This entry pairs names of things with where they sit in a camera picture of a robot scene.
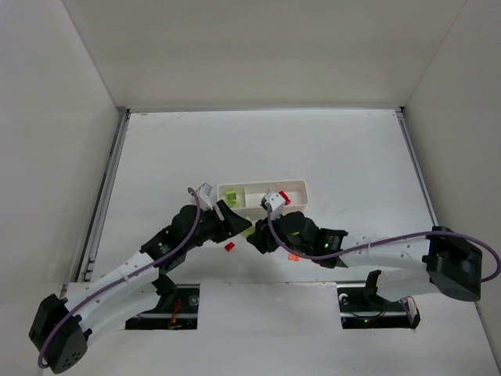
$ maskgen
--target white wall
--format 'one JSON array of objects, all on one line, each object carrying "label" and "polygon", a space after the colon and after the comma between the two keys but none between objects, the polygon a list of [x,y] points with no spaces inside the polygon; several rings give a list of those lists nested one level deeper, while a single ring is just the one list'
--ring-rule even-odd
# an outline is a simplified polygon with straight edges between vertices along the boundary
[{"label": "white wall", "polygon": [[[501,251],[500,0],[467,2],[405,117],[440,222]],[[480,302],[498,363],[500,292],[501,278],[484,284]]]},{"label": "white wall", "polygon": [[0,374],[81,248],[117,112],[60,0],[0,0]]},{"label": "white wall", "polygon": [[64,0],[119,106],[402,106],[465,0]]}]

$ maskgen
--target screw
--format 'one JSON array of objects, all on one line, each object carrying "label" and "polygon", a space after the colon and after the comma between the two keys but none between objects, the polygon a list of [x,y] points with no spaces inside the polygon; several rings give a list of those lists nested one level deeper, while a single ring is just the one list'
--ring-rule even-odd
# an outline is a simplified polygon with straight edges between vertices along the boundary
[{"label": "screw", "polygon": [[346,306],[348,304],[348,294],[340,294],[339,295],[339,303],[341,303],[343,306]]},{"label": "screw", "polygon": [[189,304],[190,304],[192,307],[196,307],[196,306],[198,306],[198,302],[199,302],[198,296],[196,296],[196,295],[191,295],[191,296],[189,297],[188,302],[189,302]]}]

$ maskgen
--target white table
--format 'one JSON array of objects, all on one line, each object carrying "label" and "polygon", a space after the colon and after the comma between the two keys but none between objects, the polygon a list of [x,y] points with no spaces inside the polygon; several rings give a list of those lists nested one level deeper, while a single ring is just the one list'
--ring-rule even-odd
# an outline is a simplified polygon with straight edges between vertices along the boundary
[{"label": "white table", "polygon": [[[344,247],[431,228],[393,110],[133,114],[93,279],[168,225],[187,186],[292,179],[307,182],[308,217],[349,231]],[[198,330],[115,331],[68,374],[498,374],[472,303],[425,295],[416,331],[343,330],[335,284],[315,281],[365,280],[374,268],[324,269],[235,243],[192,250],[169,274],[201,283]]]}]

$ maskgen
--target white tray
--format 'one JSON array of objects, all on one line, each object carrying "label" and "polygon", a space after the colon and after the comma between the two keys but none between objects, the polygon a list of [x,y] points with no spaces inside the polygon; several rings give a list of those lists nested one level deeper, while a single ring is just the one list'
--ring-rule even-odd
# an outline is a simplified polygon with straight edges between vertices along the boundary
[{"label": "white tray", "polygon": [[243,217],[250,219],[263,219],[266,211],[261,207],[261,199],[270,191],[277,193],[283,191],[290,199],[283,209],[283,214],[290,212],[302,212],[308,204],[306,193],[306,183],[304,180],[294,180],[289,182],[266,182],[266,183],[241,183],[241,184],[220,184],[218,186],[218,201],[226,200],[228,190],[236,191],[236,202],[238,206],[232,208],[233,211]]}]

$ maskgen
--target white panel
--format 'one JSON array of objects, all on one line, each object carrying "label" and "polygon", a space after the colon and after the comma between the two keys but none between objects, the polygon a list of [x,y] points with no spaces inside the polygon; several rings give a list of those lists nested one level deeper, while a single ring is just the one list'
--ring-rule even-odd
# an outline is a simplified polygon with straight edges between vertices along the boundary
[{"label": "white panel", "polygon": [[[501,250],[501,2],[470,0],[405,116],[441,222]],[[484,275],[494,262],[484,257]],[[501,360],[501,279],[482,285],[482,319]]]},{"label": "white panel", "polygon": [[[347,230],[344,247],[431,229],[393,110],[133,114],[93,279],[168,226],[189,203],[187,186],[297,179],[308,190],[305,215],[318,226]],[[240,236],[232,241],[230,253],[225,244],[190,251],[169,276],[176,283],[354,280],[377,269],[325,269],[290,261],[283,249],[262,255]],[[427,254],[427,241],[409,243],[405,251],[418,259]]]},{"label": "white panel", "polygon": [[343,330],[330,284],[202,284],[196,331],[115,331],[67,376],[495,376],[472,303],[419,297],[417,330]]},{"label": "white panel", "polygon": [[65,0],[117,105],[407,102],[465,0]]},{"label": "white panel", "polygon": [[117,112],[60,0],[0,0],[0,364],[35,375],[28,331],[82,247]]}]

